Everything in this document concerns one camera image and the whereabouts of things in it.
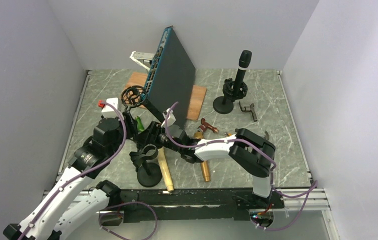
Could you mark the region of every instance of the microphone head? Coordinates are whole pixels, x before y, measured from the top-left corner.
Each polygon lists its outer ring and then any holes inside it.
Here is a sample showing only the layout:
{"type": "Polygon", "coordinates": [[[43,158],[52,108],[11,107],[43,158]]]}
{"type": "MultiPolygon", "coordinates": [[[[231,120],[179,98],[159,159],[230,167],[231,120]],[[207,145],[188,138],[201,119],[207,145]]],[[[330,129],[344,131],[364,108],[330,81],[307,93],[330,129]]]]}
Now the microphone head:
{"type": "Polygon", "coordinates": [[[251,63],[252,52],[249,50],[243,50],[239,58],[239,67],[247,68],[251,63]]]}

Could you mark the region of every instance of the round black base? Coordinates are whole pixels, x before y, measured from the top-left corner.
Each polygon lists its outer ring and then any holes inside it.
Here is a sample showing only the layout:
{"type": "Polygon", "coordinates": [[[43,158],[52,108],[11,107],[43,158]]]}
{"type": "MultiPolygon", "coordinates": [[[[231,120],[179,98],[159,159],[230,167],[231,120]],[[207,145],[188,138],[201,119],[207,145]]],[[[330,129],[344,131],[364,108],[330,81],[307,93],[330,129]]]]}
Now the round black base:
{"type": "Polygon", "coordinates": [[[161,169],[156,163],[148,162],[146,163],[151,174],[148,175],[144,169],[144,167],[140,167],[137,171],[137,181],[139,181],[140,185],[151,188],[156,186],[162,179],[161,169]]]}
{"type": "Polygon", "coordinates": [[[233,111],[233,102],[230,100],[226,101],[226,104],[223,104],[224,96],[217,97],[212,103],[212,107],[219,114],[229,114],[233,111]]]}

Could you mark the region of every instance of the wooden board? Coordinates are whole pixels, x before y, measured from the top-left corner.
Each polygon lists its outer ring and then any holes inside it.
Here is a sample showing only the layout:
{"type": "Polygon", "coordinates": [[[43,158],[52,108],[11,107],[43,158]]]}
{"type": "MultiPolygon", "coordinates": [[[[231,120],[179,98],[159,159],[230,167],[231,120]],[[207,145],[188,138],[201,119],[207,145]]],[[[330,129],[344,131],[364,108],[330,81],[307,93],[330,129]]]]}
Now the wooden board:
{"type": "MultiPolygon", "coordinates": [[[[143,86],[145,84],[146,78],[147,78],[147,74],[145,73],[133,72],[130,76],[130,79],[128,79],[128,82],[125,84],[125,87],[123,90],[134,85],[143,86]]],[[[198,120],[199,114],[201,112],[203,100],[205,98],[205,94],[206,94],[206,87],[197,86],[197,85],[193,86],[192,96],[190,97],[189,109],[187,110],[186,119],[193,120],[193,121],[198,120]]]]}

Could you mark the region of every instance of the green object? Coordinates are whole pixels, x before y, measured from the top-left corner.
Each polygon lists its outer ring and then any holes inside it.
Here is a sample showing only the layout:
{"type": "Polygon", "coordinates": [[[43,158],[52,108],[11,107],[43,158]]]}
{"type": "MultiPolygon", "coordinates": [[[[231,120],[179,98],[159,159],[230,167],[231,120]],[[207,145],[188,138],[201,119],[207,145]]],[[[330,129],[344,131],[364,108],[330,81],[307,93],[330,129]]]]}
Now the green object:
{"type": "Polygon", "coordinates": [[[145,130],[145,127],[143,126],[142,120],[140,119],[139,116],[136,116],[136,121],[137,121],[137,131],[139,131],[139,133],[143,132],[145,130]]]}

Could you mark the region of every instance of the marble tabletop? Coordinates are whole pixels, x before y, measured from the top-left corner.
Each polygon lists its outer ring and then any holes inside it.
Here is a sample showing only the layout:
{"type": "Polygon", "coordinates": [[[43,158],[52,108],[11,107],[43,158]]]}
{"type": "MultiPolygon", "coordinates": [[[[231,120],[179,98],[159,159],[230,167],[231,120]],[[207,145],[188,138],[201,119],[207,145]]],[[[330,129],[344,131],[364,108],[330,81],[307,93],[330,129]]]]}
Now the marble tabletop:
{"type": "MultiPolygon", "coordinates": [[[[207,87],[207,92],[199,121],[186,122],[187,134],[192,136],[196,132],[200,118],[206,118],[207,122],[220,130],[219,133],[208,130],[204,135],[206,139],[222,138],[224,132],[233,133],[235,128],[247,128],[262,136],[267,131],[270,142],[276,145],[275,161],[278,166],[274,184],[277,187],[310,186],[305,161],[276,70],[248,70],[245,75],[248,94],[241,103],[243,106],[255,104],[257,122],[252,120],[250,113],[241,112],[237,102],[234,110],[225,115],[216,113],[212,108],[214,99],[222,95],[224,80],[234,78],[236,71],[236,69],[196,70],[195,84],[207,87]]],[[[93,128],[100,120],[101,113],[97,102],[100,99],[119,97],[132,72],[143,73],[142,70],[134,69],[91,71],[67,151],[67,160],[84,140],[92,135],[93,128]]],[[[150,112],[144,109],[132,109],[131,114],[140,116],[145,127],[150,121],[155,120],[150,112]]],[[[91,186],[108,179],[122,189],[143,188],[137,182],[135,168],[128,155],[131,151],[136,151],[136,146],[128,140],[118,156],[99,174],[91,186]]],[[[252,187],[252,176],[231,158],[210,160],[208,165],[211,181],[204,182],[200,164],[188,163],[169,149],[165,149],[165,156],[176,189],[252,187]]],[[[153,188],[165,189],[163,180],[153,188]]]]}

